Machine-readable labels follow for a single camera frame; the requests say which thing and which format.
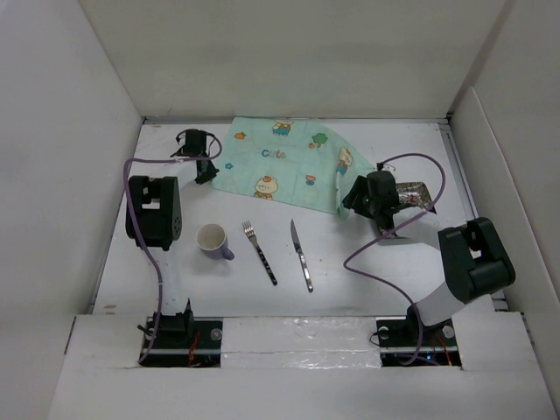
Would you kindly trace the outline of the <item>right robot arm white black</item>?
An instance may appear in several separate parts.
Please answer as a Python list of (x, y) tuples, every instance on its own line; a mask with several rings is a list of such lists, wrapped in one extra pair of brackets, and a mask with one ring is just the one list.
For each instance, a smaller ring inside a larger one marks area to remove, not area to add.
[(342, 205), (373, 220), (382, 235), (400, 235), (440, 253), (444, 281), (407, 310), (404, 333), (414, 344), (425, 344), (435, 336), (436, 325), (515, 281), (514, 266), (490, 219), (479, 217), (453, 227), (432, 211), (432, 203), (401, 202), (389, 171), (358, 176)]

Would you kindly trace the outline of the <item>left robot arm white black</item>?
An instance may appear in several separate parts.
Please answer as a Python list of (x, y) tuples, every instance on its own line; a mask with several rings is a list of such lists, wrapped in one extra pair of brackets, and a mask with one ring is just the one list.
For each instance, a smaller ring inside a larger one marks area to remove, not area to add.
[(178, 165), (194, 162), (194, 182), (204, 185), (216, 178), (219, 170), (213, 163), (223, 150), (218, 137), (203, 129), (184, 129), (175, 141), (178, 149), (167, 159), (132, 157), (123, 166), (124, 197), (126, 199), (125, 227), (129, 238), (145, 253), (157, 275), (157, 309), (154, 321), (158, 322), (163, 309), (164, 277), (151, 248), (168, 251), (181, 234), (182, 213), (179, 196), (179, 179), (173, 176), (153, 178), (147, 175), (130, 175), (134, 163), (143, 165)]

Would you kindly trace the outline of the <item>green cartoon print cloth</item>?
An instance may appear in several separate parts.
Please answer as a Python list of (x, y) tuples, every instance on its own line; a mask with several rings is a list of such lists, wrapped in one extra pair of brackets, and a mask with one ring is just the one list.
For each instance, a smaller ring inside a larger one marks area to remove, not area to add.
[(346, 139), (314, 120), (236, 117), (212, 187), (345, 219), (355, 180), (374, 170)]

